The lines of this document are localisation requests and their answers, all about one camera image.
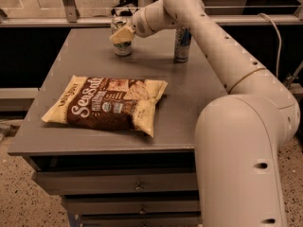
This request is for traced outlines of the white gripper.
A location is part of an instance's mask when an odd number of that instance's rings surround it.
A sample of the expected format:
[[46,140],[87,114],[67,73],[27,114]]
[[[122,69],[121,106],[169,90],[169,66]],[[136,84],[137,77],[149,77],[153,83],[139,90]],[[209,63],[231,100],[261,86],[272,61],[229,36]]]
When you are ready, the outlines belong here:
[[110,41],[113,44],[122,44],[131,42],[134,38],[134,34],[138,37],[146,38],[151,36],[152,31],[148,26],[148,22],[145,18],[145,10],[139,9],[135,12],[131,19],[132,27],[123,26],[118,29],[114,29],[110,36]]

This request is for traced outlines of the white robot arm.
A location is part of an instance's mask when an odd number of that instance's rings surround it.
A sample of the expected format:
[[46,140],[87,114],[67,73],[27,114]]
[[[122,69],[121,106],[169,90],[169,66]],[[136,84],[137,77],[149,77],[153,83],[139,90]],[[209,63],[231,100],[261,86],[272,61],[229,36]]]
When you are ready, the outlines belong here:
[[195,129],[203,227],[288,227],[278,149],[295,135],[292,93],[205,13],[202,0],[159,0],[111,36],[115,44],[184,26],[227,94],[210,102]]

